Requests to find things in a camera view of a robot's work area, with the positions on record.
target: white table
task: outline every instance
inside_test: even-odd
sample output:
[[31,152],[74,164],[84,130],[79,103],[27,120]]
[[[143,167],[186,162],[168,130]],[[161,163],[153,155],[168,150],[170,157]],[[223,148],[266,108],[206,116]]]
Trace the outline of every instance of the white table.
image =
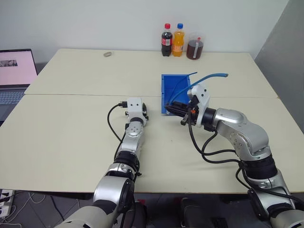
[[[93,192],[113,162],[118,140],[106,115],[121,96],[25,95],[0,128],[0,182],[5,189]],[[245,193],[235,179],[237,165],[209,164],[191,143],[180,117],[162,116],[161,99],[144,97],[150,120],[140,157],[136,192]],[[275,98],[211,98],[210,107],[242,111],[269,135],[277,167],[292,192],[304,191],[304,136],[282,102]],[[122,135],[124,109],[111,122]],[[200,144],[211,133],[194,129]],[[232,148],[217,137],[207,152]],[[225,154],[214,157],[235,157]]]
[[162,74],[189,74],[191,82],[212,73],[227,78],[206,81],[212,97],[277,95],[248,53],[202,53],[199,60],[163,57],[160,51],[60,49],[26,94],[161,96]]

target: blue cable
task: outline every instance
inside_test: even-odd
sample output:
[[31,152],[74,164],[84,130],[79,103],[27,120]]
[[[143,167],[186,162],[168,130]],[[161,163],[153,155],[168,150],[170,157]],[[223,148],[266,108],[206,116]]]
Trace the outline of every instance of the blue cable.
[[180,81],[178,81],[178,83],[175,85],[175,87],[174,87],[173,90],[172,90],[171,96],[170,96],[170,98],[168,99],[169,101],[171,100],[172,95],[173,95],[173,93],[174,93],[174,91],[175,91],[177,85],[178,85],[182,80],[184,80],[185,78],[187,78],[187,77],[189,77],[190,75],[193,75],[193,74],[197,74],[197,72],[193,72],[193,73],[191,73],[191,74],[188,74],[188,75],[182,77],[182,79],[181,79]]
[[195,85],[197,85],[198,83],[210,78],[210,77],[227,77],[228,74],[227,73],[216,73],[216,74],[211,74],[211,75],[208,75],[206,77],[203,77],[202,79],[198,80],[197,82],[191,84],[190,86],[180,90],[170,101],[169,101],[169,104],[171,104],[181,93],[183,93],[184,91],[190,89],[191,87],[194,87]]

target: power strip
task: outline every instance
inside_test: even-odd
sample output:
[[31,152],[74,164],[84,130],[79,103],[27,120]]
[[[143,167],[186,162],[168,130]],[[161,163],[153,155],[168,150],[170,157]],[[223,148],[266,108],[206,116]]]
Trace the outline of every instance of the power strip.
[[10,214],[11,206],[13,205],[14,190],[2,189],[0,200],[9,198],[8,201],[0,203],[0,218],[3,219]]

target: laptop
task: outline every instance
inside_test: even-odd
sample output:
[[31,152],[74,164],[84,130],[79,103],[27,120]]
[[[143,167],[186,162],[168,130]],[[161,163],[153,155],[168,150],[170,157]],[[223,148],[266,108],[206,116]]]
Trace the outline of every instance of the laptop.
[[31,49],[0,50],[0,126],[36,77]]

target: small round object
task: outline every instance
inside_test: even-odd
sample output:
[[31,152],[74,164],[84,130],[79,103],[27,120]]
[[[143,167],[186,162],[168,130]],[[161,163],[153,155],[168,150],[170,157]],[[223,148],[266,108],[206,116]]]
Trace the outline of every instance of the small round object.
[[109,56],[111,56],[111,55],[112,55],[112,52],[111,52],[111,51],[108,51],[108,52],[104,53],[104,57],[109,57]]

